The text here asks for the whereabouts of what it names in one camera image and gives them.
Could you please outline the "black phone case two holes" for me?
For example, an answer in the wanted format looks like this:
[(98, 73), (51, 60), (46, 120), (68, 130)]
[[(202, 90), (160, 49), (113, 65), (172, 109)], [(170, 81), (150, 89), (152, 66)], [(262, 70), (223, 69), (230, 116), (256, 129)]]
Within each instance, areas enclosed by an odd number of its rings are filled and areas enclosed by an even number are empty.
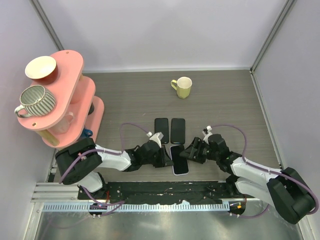
[(171, 120), (170, 142), (172, 144), (184, 145), (186, 141), (186, 121), (184, 118), (173, 118)]

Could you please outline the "blue-edged smartphone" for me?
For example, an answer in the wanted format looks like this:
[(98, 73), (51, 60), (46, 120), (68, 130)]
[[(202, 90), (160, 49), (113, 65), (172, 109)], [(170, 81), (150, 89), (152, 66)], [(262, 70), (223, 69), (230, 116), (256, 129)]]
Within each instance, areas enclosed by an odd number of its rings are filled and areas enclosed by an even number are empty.
[(169, 120), (168, 118), (156, 118), (154, 120), (154, 132), (163, 134), (163, 138), (161, 139), (162, 144), (169, 143)]

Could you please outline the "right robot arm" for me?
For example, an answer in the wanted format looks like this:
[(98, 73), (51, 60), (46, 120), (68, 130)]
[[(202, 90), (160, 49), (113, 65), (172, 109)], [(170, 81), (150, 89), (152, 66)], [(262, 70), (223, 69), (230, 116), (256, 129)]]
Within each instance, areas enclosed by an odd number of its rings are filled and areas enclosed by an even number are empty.
[(229, 150), (220, 134), (209, 134), (204, 139), (195, 137), (180, 156), (200, 164), (215, 161), (229, 174), (225, 190), (230, 197), (249, 195), (258, 198), (274, 207), (290, 224), (297, 224), (319, 208), (316, 196), (296, 170), (267, 168), (250, 161)]

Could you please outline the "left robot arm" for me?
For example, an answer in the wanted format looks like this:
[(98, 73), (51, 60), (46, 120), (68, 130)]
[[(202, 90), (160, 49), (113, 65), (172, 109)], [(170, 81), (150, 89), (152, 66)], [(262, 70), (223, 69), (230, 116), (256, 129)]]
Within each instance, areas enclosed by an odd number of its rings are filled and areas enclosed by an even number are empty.
[(94, 143), (92, 138), (84, 138), (55, 154), (57, 167), (63, 185), (76, 184), (80, 200), (93, 197), (102, 199), (109, 187), (97, 168), (133, 172), (143, 165), (164, 168), (174, 165), (166, 148), (158, 137), (152, 136), (143, 145), (124, 151), (112, 150)]

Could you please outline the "yellow faceted mug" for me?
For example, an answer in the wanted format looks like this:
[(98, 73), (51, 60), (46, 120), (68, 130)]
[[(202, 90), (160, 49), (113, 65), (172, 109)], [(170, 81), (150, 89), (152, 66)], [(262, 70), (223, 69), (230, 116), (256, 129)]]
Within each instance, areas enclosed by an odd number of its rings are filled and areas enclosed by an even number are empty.
[(176, 91), (177, 96), (180, 99), (185, 99), (190, 95), (193, 82), (189, 77), (183, 76), (178, 80), (171, 80), (170, 84), (171, 87)]

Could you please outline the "blue cup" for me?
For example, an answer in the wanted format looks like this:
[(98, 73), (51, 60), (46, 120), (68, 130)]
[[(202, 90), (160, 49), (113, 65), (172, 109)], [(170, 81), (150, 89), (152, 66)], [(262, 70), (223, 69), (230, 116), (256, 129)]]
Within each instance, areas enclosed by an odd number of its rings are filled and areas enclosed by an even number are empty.
[(82, 133), (80, 135), (80, 138), (83, 139), (83, 138), (91, 138), (93, 136), (93, 131), (90, 130), (90, 129), (87, 129), (87, 128), (84, 128), (82, 130)]

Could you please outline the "pink tiered shelf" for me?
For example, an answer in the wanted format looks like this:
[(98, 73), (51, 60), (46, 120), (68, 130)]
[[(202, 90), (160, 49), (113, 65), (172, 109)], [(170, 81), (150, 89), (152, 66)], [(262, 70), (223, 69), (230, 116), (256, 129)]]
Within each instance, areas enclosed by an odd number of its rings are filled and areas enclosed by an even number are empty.
[[(56, 105), (53, 111), (45, 116), (17, 117), (19, 123), (24, 128), (36, 132), (45, 144), (55, 149), (63, 149), (74, 144), (80, 139), (84, 128), (90, 129), (93, 132), (93, 139), (96, 139), (105, 106), (95, 95), (94, 81), (83, 75), (82, 55), (74, 50), (61, 50), (45, 56), (51, 56), (56, 60), (57, 79), (46, 85), (32, 80), (30, 86), (42, 85), (50, 90), (56, 99)], [(51, 128), (68, 112), (74, 114), (74, 120), (68, 131), (54, 134)]]

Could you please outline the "clear glass cup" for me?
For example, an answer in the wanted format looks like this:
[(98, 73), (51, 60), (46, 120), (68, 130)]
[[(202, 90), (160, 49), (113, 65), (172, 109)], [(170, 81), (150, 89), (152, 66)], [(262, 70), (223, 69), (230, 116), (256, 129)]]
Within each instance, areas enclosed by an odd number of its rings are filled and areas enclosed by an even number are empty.
[(57, 135), (66, 133), (69, 130), (70, 125), (73, 122), (74, 118), (75, 117), (73, 112), (71, 111), (67, 112), (64, 115), (64, 117), (56, 125), (54, 125), (51, 128), (51, 131)]

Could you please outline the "striped grey mug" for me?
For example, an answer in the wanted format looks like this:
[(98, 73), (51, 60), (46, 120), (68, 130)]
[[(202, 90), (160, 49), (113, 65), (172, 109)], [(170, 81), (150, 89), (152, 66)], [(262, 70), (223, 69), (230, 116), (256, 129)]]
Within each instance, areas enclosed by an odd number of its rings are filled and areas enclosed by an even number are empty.
[(20, 95), (20, 105), (14, 113), (18, 118), (43, 117), (52, 112), (56, 106), (56, 98), (52, 92), (42, 85), (31, 85)]

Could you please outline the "red bowl white inside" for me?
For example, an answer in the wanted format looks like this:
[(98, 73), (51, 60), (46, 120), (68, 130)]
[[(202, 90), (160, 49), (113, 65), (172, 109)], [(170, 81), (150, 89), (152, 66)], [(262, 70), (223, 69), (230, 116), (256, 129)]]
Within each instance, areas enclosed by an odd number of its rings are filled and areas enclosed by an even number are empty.
[(39, 56), (26, 65), (24, 73), (36, 83), (48, 85), (58, 78), (58, 64), (52, 56)]

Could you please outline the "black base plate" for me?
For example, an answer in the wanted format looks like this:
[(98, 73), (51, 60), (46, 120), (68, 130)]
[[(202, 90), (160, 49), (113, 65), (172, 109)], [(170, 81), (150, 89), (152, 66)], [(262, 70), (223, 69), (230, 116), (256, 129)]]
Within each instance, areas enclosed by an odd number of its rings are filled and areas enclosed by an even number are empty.
[(92, 196), (96, 200), (124, 201), (131, 205), (173, 205), (183, 201), (192, 205), (220, 204), (223, 199), (243, 197), (231, 194), (227, 184), (220, 181), (108, 182)]

